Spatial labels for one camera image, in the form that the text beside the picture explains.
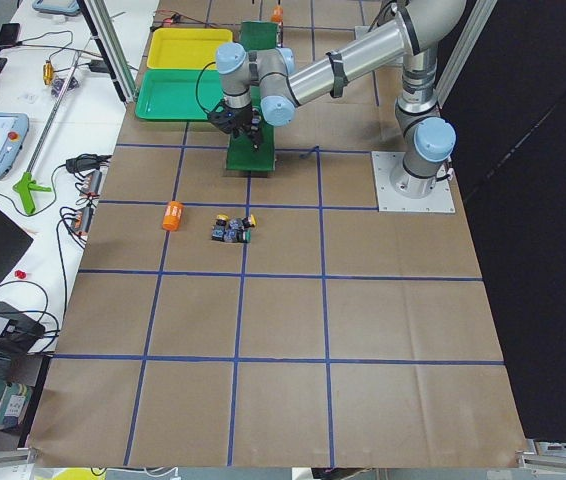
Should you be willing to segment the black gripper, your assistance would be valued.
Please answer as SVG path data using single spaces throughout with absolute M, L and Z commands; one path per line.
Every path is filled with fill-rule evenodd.
M 258 150 L 263 144 L 262 117 L 258 109 L 251 103 L 240 108 L 234 108 L 221 100 L 207 113 L 208 121 L 225 134 L 234 138 L 242 135 L 250 138 L 252 147 Z

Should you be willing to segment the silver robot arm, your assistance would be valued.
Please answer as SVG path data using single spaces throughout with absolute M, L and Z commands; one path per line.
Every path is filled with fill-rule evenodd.
M 219 46 L 215 65 L 223 97 L 207 120 L 238 145 L 238 152 L 227 156 L 227 169 L 256 171 L 251 162 L 264 142 L 264 125 L 286 126 L 298 107 L 323 95 L 339 98 L 354 80 L 401 58 L 402 92 L 395 116 L 407 151 L 390 182 L 407 198 L 428 196 L 441 181 L 439 169 L 456 143 L 454 128 L 438 110 L 437 46 L 465 7 L 463 1 L 386 1 L 367 33 L 301 69 L 289 48 L 248 50 L 235 42 Z

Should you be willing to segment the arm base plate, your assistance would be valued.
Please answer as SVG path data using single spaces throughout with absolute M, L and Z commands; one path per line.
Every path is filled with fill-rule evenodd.
M 454 214 L 449 177 L 441 166 L 431 178 L 410 175 L 403 152 L 372 151 L 372 170 L 378 211 L 381 213 Z

